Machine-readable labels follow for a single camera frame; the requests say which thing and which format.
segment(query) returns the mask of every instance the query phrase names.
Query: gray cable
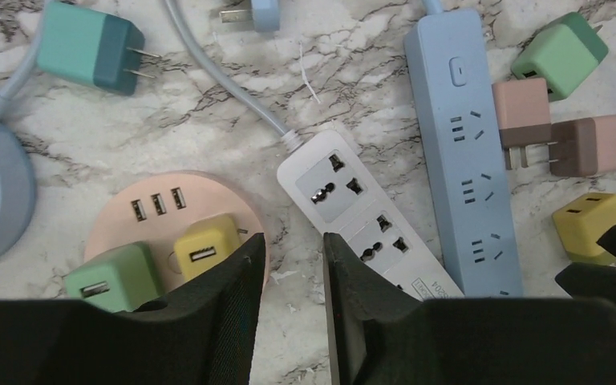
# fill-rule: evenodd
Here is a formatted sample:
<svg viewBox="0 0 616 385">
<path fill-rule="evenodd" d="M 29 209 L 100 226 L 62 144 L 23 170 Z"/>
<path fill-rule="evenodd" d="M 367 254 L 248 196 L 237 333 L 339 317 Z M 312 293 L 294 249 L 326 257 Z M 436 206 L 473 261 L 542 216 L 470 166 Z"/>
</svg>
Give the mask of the gray cable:
<svg viewBox="0 0 616 385">
<path fill-rule="evenodd" d="M 273 126 L 275 131 L 277 131 L 280 136 L 284 137 L 285 135 L 290 134 L 293 130 L 289 129 L 275 114 L 262 105 L 258 99 L 249 95 L 247 91 L 243 90 L 237 85 L 237 83 L 232 81 L 231 78 L 221 71 L 221 68 L 218 65 L 209 59 L 202 47 L 200 47 L 195 40 L 193 33 L 190 31 L 188 23 L 185 21 L 183 14 L 180 12 L 177 0 L 164 0 L 164 4 L 166 5 L 168 14 L 171 17 L 171 22 L 176 28 L 180 39 L 183 41 L 185 47 L 188 48 L 190 55 L 202 66 L 202 68 L 204 68 L 212 78 L 223 86 L 223 88 L 233 94 L 234 97 L 236 97 L 249 109 L 256 112 L 261 119 Z"/>
<path fill-rule="evenodd" d="M 442 14 L 444 12 L 440 0 L 423 0 L 423 5 L 426 7 L 427 14 Z"/>
<path fill-rule="evenodd" d="M 36 57 L 39 54 L 39 47 L 43 38 L 43 16 L 46 10 L 46 5 L 52 0 L 44 0 L 43 9 L 41 11 L 41 21 L 36 28 L 36 34 L 31 41 L 30 49 L 27 51 L 24 59 L 22 59 L 18 68 L 13 72 L 10 78 L 0 89 L 0 119 L 10 106 L 10 102 L 22 90 L 36 69 Z"/>
</svg>

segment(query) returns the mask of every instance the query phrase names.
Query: marble surface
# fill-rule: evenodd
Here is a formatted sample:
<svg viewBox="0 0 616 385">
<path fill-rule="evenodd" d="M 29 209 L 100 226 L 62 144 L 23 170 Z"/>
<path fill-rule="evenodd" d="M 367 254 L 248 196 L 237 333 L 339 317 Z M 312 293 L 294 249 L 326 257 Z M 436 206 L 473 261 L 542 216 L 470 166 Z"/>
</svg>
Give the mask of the marble surface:
<svg viewBox="0 0 616 385">
<path fill-rule="evenodd" d="M 145 176 L 179 169 L 223 176 L 253 195 L 269 224 L 273 279 L 262 300 L 252 384 L 327 384 L 329 363 L 321 242 L 280 189 L 286 153 L 274 131 L 217 86 L 184 53 L 160 2 L 80 0 L 131 19 L 163 55 L 123 98 L 38 74 L 7 123 L 34 162 L 39 201 L 22 240 L 0 260 L 0 298 L 59 298 L 62 277 L 81 263 L 85 238 L 103 204 Z M 260 36 L 223 26 L 216 13 L 234 4 L 182 2 L 197 38 L 233 78 L 306 138 L 339 130 L 436 256 L 440 244 L 419 139 L 403 37 L 423 14 L 419 0 L 282 0 L 281 32 Z M 580 10 L 610 55 L 566 101 L 554 121 L 616 113 L 616 0 L 444 0 L 474 6 L 495 80 L 538 28 Z M 0 83 L 15 68 L 39 20 L 40 0 L 0 0 Z M 320 103 L 304 85 L 306 77 Z M 544 159 L 545 149 L 532 150 Z M 616 172 L 556 178 L 546 164 L 509 173 L 526 291 L 563 295 L 553 276 L 568 262 L 550 220 L 589 191 L 616 193 Z"/>
</svg>

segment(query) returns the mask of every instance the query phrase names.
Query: power switch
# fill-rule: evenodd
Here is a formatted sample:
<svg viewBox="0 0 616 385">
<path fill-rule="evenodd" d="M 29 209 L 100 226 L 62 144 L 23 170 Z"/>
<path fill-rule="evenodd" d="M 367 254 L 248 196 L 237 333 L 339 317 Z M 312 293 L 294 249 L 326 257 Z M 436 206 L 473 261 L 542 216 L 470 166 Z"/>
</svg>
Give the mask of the power switch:
<svg viewBox="0 0 616 385">
<path fill-rule="evenodd" d="M 450 59 L 450 76 L 452 84 L 456 87 L 461 87 L 466 84 L 466 65 L 464 59 L 460 57 Z"/>
</svg>

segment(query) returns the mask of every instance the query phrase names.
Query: green usb charger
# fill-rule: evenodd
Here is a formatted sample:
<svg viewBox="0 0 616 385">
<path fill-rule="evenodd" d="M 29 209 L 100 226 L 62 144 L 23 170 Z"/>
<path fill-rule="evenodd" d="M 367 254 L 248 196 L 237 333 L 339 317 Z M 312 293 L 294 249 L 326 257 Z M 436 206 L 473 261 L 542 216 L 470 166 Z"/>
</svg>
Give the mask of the green usb charger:
<svg viewBox="0 0 616 385">
<path fill-rule="evenodd" d="M 133 95 L 145 37 L 126 19 L 51 2 L 43 20 L 38 67 L 73 83 Z"/>
<path fill-rule="evenodd" d="M 608 46 L 578 12 L 547 25 L 518 56 L 511 71 L 518 79 L 542 77 L 549 101 L 570 96 L 608 55 Z"/>
<path fill-rule="evenodd" d="M 164 294 L 150 248 L 143 242 L 108 250 L 71 271 L 64 281 L 71 298 L 113 313 L 133 311 Z"/>
</svg>

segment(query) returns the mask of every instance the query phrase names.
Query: pink round power socket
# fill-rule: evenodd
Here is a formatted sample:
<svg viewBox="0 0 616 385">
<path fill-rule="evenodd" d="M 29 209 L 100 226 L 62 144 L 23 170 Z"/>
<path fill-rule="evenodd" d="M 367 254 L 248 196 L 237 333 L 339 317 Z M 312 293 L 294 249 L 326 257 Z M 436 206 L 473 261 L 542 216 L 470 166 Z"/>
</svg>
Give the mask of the pink round power socket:
<svg viewBox="0 0 616 385">
<path fill-rule="evenodd" d="M 95 220 L 83 260 L 116 247 L 143 241 L 167 292 L 185 283 L 173 252 L 176 240 L 198 221 L 229 214 L 242 243 L 265 233 L 251 200 L 229 182 L 203 172 L 169 172 L 141 180 L 118 193 Z M 270 244 L 265 235 L 265 279 L 270 275 Z"/>
</svg>

